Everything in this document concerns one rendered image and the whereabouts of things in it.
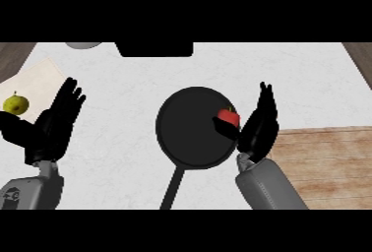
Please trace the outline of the pale cream cutting board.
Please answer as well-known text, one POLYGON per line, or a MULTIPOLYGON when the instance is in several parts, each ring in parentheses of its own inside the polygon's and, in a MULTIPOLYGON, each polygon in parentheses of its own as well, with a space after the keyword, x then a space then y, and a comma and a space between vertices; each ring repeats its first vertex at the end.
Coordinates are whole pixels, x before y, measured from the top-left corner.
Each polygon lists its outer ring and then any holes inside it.
POLYGON ((21 118, 35 123, 42 112, 51 107, 66 79, 52 59, 45 59, 0 84, 0 110, 12 95, 24 96, 30 101, 30 108, 21 118))

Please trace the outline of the grey round bowl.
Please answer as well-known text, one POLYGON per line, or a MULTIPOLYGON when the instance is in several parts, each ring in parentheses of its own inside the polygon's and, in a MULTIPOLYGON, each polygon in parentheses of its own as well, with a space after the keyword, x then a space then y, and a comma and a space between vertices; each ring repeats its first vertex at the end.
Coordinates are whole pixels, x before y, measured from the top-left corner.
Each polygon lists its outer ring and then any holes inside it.
POLYGON ((102 42, 67 42, 68 47, 73 49, 91 49, 102 44, 102 42))

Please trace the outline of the black appliance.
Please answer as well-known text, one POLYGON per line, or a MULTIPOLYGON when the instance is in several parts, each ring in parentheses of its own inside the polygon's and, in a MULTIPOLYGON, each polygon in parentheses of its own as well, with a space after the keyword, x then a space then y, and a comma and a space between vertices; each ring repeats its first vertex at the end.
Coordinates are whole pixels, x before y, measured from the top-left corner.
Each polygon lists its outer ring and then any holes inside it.
POLYGON ((125 57, 191 57, 194 55, 192 42, 117 42, 117 47, 125 57))

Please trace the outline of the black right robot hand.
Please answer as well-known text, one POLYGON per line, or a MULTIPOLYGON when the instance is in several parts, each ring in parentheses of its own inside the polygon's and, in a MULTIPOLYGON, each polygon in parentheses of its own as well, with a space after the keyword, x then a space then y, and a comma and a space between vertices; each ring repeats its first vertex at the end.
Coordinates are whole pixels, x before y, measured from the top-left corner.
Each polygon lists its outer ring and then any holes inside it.
POLYGON ((226 138, 237 141, 238 151, 249 154, 253 162, 260 162, 271 152, 280 132, 272 85, 260 83, 257 108, 247 119, 243 129, 238 129, 234 123, 223 119, 222 114, 213 117, 213 122, 216 131, 226 138))

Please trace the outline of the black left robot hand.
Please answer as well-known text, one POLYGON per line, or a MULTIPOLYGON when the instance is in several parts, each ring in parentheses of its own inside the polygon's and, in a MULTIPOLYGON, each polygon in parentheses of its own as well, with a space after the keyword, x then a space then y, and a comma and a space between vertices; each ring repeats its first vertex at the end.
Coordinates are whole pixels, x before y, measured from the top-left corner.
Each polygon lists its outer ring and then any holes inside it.
POLYGON ((58 161, 64 157, 85 100, 77 80, 68 77, 51 108, 43 111, 36 123, 9 112, 0 112, 0 133, 9 143, 26 149, 26 164, 35 165, 42 160, 58 161))

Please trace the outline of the yellow-green pear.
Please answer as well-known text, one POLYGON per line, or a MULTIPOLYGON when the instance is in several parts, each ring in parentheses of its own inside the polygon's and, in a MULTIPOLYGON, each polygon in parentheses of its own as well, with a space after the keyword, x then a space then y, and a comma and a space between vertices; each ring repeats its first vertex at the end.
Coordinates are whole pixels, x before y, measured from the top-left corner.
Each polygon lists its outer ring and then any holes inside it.
POLYGON ((30 101, 29 99, 14 94, 11 97, 6 98, 4 102, 4 110, 14 115, 23 115, 30 108, 30 101))

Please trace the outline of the brown wooden cutting board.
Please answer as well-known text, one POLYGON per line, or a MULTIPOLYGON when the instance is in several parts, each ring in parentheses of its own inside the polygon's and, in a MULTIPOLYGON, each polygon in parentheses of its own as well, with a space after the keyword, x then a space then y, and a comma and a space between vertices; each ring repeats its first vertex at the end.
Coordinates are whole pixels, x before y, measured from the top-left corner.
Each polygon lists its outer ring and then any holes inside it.
POLYGON ((281 130, 269 157, 314 210, 372 210, 372 126, 281 130))

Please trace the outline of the black frying pan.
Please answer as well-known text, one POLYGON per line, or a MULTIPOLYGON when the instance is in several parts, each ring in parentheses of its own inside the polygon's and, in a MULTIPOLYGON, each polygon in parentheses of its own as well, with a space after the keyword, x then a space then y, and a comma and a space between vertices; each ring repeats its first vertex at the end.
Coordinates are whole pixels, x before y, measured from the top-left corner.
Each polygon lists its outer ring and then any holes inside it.
POLYGON ((215 127, 219 110, 234 106, 216 90, 190 87, 166 100, 156 119, 161 150, 176 165, 160 208, 170 210, 187 170, 209 169, 231 157, 237 142, 215 127))

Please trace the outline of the red bell pepper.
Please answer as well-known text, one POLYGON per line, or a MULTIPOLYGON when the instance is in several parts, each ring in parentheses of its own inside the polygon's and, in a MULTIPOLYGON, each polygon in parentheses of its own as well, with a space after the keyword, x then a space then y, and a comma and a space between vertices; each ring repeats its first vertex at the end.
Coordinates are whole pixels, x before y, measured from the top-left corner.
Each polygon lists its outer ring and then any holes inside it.
POLYGON ((219 118, 229 122, 235 127, 240 126, 240 115, 231 106, 219 111, 219 118))

